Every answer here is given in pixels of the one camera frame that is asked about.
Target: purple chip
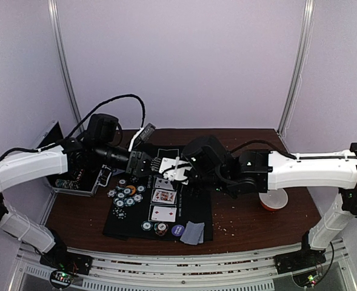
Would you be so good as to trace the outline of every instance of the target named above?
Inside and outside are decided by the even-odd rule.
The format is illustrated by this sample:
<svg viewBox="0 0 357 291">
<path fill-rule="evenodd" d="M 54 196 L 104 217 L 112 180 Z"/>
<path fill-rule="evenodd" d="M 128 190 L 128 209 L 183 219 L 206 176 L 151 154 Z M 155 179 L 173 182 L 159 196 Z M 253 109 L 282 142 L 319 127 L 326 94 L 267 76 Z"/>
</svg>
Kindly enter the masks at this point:
<svg viewBox="0 0 357 291">
<path fill-rule="evenodd" d="M 177 224 L 176 226 L 173 226 L 172 228 L 172 234 L 174 236 L 181 236 L 184 233 L 185 227 L 183 227 L 180 224 Z"/>
</svg>

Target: poker chip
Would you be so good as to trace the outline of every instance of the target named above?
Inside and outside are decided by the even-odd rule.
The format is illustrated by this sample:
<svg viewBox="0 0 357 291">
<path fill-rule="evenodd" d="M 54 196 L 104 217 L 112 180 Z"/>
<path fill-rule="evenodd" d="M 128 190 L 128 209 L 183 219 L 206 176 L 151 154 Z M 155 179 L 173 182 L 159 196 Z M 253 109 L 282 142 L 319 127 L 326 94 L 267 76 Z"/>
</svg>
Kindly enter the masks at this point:
<svg viewBox="0 0 357 291">
<path fill-rule="evenodd" d="M 159 222 L 154 225 L 155 233 L 159 236 L 164 236 L 167 233 L 168 225 L 164 222 Z"/>
<path fill-rule="evenodd" d="M 124 204 L 125 204 L 127 207 L 130 207 L 130 206 L 132 206 L 132 205 L 135 204 L 135 201 L 134 201 L 133 198 L 126 198 L 126 199 L 124 200 Z"/>
<path fill-rule="evenodd" d="M 116 197 L 118 197 L 120 199 L 124 199 L 125 198 L 125 194 L 124 193 L 118 193 L 118 194 L 116 194 Z"/>
<path fill-rule="evenodd" d="M 145 232 L 150 231 L 153 228 L 153 223 L 151 221 L 144 221 L 142 222 L 142 230 Z"/>
<path fill-rule="evenodd" d="M 125 186 L 127 186 L 127 181 L 125 179 L 120 179 L 118 182 L 118 186 L 120 188 L 124 188 Z"/>
<path fill-rule="evenodd" d="M 143 196 L 141 194 L 135 194 L 133 199 L 135 202 L 139 203 L 143 200 Z"/>
<path fill-rule="evenodd" d="M 132 182 L 132 183 L 136 183 L 136 182 L 138 182 L 138 178 L 136 177 L 136 176 L 132 176 L 131 178 L 130 178 L 130 181 Z"/>
<path fill-rule="evenodd" d="M 124 195 L 131 195 L 132 194 L 132 189 L 130 189 L 130 188 L 124 188 L 123 189 L 123 194 Z"/>
<path fill-rule="evenodd" d="M 132 185 L 128 185 L 125 189 L 130 189 L 131 193 L 129 195 L 134 195 L 136 192 L 136 187 Z"/>
<path fill-rule="evenodd" d="M 127 214 L 125 213 L 125 211 L 120 208 L 115 208 L 112 211 L 112 214 L 114 214 L 118 219 L 124 219 L 127 217 Z"/>
<path fill-rule="evenodd" d="M 146 187 L 144 187 L 143 185 L 139 185 L 137 186 L 136 191 L 138 191 L 139 193 L 143 193 L 146 191 Z"/>
<path fill-rule="evenodd" d="M 124 207 L 124 201 L 122 199 L 117 200 L 114 202 L 116 207 L 123 208 Z"/>
<path fill-rule="evenodd" d="M 116 194 L 116 190 L 111 190 L 111 191 L 109 191 L 108 193 L 107 193 L 107 195 L 108 195 L 108 197 L 114 197 L 115 196 L 115 194 Z"/>
<path fill-rule="evenodd" d="M 172 228 L 172 234 L 174 236 L 181 236 L 184 233 L 185 227 L 177 224 L 176 226 L 173 226 Z"/>
</svg>

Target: white wall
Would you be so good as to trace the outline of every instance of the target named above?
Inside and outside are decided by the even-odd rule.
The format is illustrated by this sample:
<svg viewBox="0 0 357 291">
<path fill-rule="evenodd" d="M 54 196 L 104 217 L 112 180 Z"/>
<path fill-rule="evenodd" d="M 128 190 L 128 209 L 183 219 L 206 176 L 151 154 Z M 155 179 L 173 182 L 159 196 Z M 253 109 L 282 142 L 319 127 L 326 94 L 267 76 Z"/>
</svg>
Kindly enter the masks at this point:
<svg viewBox="0 0 357 291">
<path fill-rule="evenodd" d="M 46 0 L 0 1 L 0 154 L 30 147 L 52 119 L 73 126 Z M 39 219 L 49 196 L 41 180 L 4 193 L 18 210 Z M 0 231 L 0 290 L 5 290 L 18 242 Z"/>
<path fill-rule="evenodd" d="M 135 93 L 157 127 L 278 126 L 304 1 L 63 0 L 58 9 L 81 115 Z M 101 111 L 139 126 L 134 101 Z"/>
<path fill-rule="evenodd" d="M 309 57 L 286 143 L 332 152 L 357 142 L 357 1 L 317 1 Z M 325 212 L 336 189 L 310 189 Z M 357 268 L 357 219 L 342 233 Z"/>
</svg>

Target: playing card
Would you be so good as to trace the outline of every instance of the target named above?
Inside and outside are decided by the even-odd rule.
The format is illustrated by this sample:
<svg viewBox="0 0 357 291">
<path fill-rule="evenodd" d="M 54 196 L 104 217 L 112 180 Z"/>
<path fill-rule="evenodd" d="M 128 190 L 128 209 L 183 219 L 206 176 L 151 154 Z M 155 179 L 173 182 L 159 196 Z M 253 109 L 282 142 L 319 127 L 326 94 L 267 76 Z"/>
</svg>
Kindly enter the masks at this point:
<svg viewBox="0 0 357 291">
<path fill-rule="evenodd" d="M 155 179 L 154 188 L 174 190 L 172 183 L 169 180 L 162 178 Z"/>
<path fill-rule="evenodd" d="M 175 222 L 177 208 L 154 206 L 152 212 L 152 221 Z"/>
<path fill-rule="evenodd" d="M 164 204 L 174 204 L 176 201 L 176 191 L 168 191 L 162 189 L 155 189 L 152 202 L 164 203 Z"/>
</svg>

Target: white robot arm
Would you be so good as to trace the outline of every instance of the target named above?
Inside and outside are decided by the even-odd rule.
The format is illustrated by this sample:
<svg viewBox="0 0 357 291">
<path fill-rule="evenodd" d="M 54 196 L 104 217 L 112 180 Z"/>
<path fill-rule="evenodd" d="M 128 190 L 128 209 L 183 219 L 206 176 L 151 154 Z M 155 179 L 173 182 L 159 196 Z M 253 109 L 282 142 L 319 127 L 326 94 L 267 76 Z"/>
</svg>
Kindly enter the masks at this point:
<svg viewBox="0 0 357 291">
<path fill-rule="evenodd" d="M 67 155 L 58 145 L 39 153 L 18 153 L 0 162 L 0 193 L 14 185 L 68 170 Z M 55 238 L 46 227 L 31 221 L 26 215 L 4 201 L 7 212 L 0 220 L 0 229 L 47 253 L 55 245 Z"/>
<path fill-rule="evenodd" d="M 302 237 L 302 249 L 275 258 L 278 273 L 324 262 L 323 253 L 331 240 L 357 217 L 357 143 L 350 150 L 334 153 L 248 150 L 234 158 L 209 136 L 192 141 L 181 157 L 161 159 L 159 173 L 184 184 L 206 183 L 234 198 L 288 187 L 338 187 L 332 206 Z"/>
</svg>

